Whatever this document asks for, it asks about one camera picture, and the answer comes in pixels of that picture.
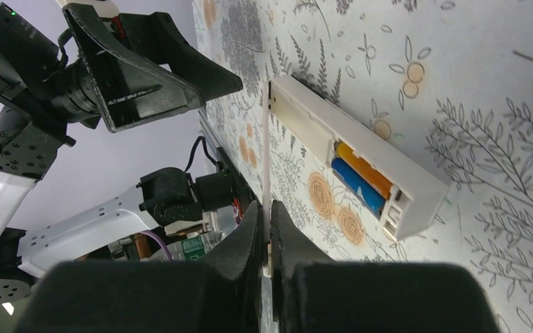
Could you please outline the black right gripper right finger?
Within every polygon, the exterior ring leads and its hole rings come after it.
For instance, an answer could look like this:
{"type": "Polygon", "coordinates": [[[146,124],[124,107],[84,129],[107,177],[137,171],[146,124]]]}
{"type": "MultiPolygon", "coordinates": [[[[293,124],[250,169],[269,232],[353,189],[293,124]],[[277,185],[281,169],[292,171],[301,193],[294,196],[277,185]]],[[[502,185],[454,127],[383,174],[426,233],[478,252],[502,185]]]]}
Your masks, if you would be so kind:
{"type": "Polygon", "coordinates": [[[281,332],[497,332],[475,278],[454,264],[343,262],[271,205],[273,319],[281,332]]]}

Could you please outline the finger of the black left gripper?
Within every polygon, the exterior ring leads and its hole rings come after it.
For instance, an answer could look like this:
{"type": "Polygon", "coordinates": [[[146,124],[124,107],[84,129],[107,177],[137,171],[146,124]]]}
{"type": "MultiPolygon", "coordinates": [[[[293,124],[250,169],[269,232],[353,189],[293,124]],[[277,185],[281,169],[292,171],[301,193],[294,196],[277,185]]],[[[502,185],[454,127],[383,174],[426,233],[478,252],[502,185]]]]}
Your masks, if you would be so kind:
{"type": "Polygon", "coordinates": [[[119,23],[130,49],[157,65],[168,65],[173,84],[185,97],[178,106],[201,107],[207,101],[239,92],[241,78],[192,47],[183,37],[171,15],[120,14],[119,23]]]}
{"type": "Polygon", "coordinates": [[[181,71],[191,46],[170,14],[121,13],[106,26],[92,4],[62,12],[90,77],[96,106],[112,133],[179,115],[204,103],[181,71]]]}

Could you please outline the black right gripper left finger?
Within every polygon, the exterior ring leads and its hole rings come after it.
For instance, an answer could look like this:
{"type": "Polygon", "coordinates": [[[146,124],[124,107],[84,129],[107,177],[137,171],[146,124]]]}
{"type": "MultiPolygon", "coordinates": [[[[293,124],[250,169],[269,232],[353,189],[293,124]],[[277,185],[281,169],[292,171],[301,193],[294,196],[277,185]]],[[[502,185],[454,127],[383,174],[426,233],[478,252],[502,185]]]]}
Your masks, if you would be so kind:
{"type": "Polygon", "coordinates": [[[195,261],[66,262],[40,283],[17,332],[259,332],[262,206],[195,261]]]}

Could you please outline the white remote battery cover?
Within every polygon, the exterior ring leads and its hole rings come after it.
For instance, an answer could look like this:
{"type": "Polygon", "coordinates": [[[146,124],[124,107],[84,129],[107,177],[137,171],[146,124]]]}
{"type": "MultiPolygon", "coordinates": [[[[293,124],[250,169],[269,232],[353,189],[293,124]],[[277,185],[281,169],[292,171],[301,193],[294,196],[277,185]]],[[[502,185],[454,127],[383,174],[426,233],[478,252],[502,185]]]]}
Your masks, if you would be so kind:
{"type": "Polygon", "coordinates": [[[266,246],[266,257],[263,264],[263,274],[267,276],[271,281],[271,314],[274,323],[278,322],[276,308],[275,308],[275,287],[273,286],[273,260],[271,250],[271,181],[270,181],[270,136],[269,136],[269,118],[270,111],[270,93],[271,93],[271,81],[268,80],[264,84],[262,102],[262,206],[263,206],[263,219],[264,219],[264,245],[266,246]]]}

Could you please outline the blue battery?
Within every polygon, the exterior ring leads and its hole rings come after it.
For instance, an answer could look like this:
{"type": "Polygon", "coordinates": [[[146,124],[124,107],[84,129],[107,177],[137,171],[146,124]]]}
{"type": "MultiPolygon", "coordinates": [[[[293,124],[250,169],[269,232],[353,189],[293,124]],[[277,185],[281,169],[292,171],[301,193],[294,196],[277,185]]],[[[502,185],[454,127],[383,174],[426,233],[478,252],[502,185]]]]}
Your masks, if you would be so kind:
{"type": "Polygon", "coordinates": [[[376,219],[379,219],[386,200],[343,159],[338,157],[333,159],[331,167],[376,219]]]}

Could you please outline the orange battery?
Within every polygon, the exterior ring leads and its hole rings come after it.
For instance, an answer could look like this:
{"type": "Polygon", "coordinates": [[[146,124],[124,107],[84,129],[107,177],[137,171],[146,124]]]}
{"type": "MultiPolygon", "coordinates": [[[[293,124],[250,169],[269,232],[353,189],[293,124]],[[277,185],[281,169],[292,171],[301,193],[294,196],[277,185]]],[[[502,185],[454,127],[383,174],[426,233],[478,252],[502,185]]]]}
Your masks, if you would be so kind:
{"type": "Polygon", "coordinates": [[[350,146],[343,142],[338,143],[336,145],[336,154],[384,199],[390,199],[393,183],[374,169],[366,160],[356,156],[350,146]]]}

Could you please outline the white remote control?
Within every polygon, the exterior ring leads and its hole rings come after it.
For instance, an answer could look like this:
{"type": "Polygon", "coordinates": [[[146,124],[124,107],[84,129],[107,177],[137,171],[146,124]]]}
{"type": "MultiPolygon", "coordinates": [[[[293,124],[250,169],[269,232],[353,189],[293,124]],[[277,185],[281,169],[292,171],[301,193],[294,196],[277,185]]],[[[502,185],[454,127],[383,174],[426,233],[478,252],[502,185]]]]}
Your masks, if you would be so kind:
{"type": "Polygon", "coordinates": [[[392,184],[390,196],[366,202],[394,241],[427,230],[448,187],[372,130],[291,76],[271,79],[268,107],[312,157],[332,165],[335,145],[346,144],[392,184]]]}

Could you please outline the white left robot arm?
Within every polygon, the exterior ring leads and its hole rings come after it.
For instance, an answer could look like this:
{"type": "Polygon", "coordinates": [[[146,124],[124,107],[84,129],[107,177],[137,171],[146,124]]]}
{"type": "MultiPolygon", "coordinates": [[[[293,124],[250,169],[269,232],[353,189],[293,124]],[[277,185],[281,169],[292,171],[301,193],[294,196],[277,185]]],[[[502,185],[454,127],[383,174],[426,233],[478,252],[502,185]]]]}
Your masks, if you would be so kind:
{"type": "Polygon", "coordinates": [[[0,3],[0,304],[27,297],[53,266],[160,227],[198,223],[234,201],[223,171],[192,178],[166,167],[109,201],[28,231],[10,227],[22,201],[73,146],[71,123],[112,132],[204,108],[241,78],[192,47],[168,13],[119,12],[111,1],[61,1],[51,41],[0,3]]]}

